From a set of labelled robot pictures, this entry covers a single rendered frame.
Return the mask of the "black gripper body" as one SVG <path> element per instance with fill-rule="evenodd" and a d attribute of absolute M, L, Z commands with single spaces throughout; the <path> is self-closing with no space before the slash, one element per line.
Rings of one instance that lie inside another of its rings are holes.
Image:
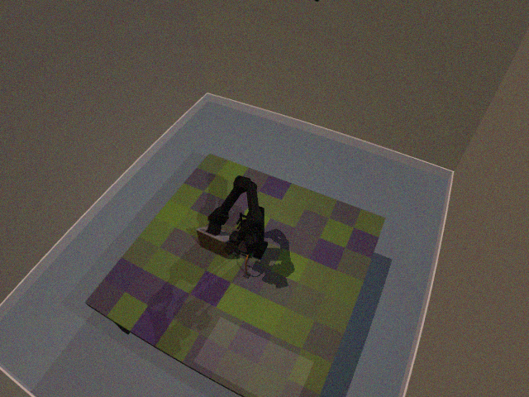
<path fill-rule="evenodd" d="M 233 231 L 232 234 L 231 234 L 230 237 L 229 237 L 229 242 L 235 244 L 235 243 L 236 243 L 236 240 L 238 239 L 238 240 L 237 240 L 237 243 L 240 244 L 240 243 L 241 243 L 241 240 L 242 240 L 242 239 L 244 240 L 244 237 L 243 237 L 243 236 L 239 237 L 240 235 L 241 235 L 241 232 Z M 267 246 L 268 246 L 268 242 L 265 242 L 265 241 L 262 241 L 262 240 L 260 240 L 260 241 L 258 241 L 258 242 L 259 242 L 259 243 L 258 243 L 258 244 L 259 244 L 259 248 L 258 248 L 256 251 L 259 252 L 260 254 L 264 254 L 264 253 L 265 253 L 265 250 L 266 250 L 266 248 L 267 248 Z"/>

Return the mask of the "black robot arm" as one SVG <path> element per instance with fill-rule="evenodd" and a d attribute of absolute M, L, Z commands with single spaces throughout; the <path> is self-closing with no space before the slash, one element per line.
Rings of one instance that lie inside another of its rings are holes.
<path fill-rule="evenodd" d="M 256 251 L 259 248 L 257 235 L 261 235 L 265 222 L 263 213 L 259 209 L 257 184 L 252 182 L 250 178 L 238 175 L 233 185 L 233 190 L 229 193 L 222 206 L 216 208 L 207 217 L 209 224 L 206 232 L 214 236 L 220 234 L 221 225 L 224 225 L 229 218 L 229 210 L 240 195 L 246 192 L 249 212 L 246 215 L 246 219 L 242 220 L 241 230 L 244 240 L 241 240 L 238 251 L 249 255 L 252 251 Z M 254 227 L 259 228 L 259 230 L 254 229 Z"/>

